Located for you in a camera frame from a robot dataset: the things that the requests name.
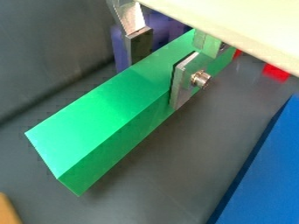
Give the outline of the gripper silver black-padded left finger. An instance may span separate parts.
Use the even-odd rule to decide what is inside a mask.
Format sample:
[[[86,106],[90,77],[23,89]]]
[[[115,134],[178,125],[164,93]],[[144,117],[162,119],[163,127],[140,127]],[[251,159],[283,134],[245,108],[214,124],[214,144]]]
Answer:
[[[112,17],[122,31],[128,65],[152,52],[154,29],[146,25],[140,3],[135,0],[107,0]]]

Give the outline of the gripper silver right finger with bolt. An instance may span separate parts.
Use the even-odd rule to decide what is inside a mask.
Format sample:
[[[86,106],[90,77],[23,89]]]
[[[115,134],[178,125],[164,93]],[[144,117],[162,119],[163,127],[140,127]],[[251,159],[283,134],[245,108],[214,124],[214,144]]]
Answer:
[[[208,86],[208,64],[230,48],[222,40],[200,30],[194,32],[192,46],[195,50],[172,66],[170,105],[174,109],[179,109],[191,99],[195,88],[203,89]]]

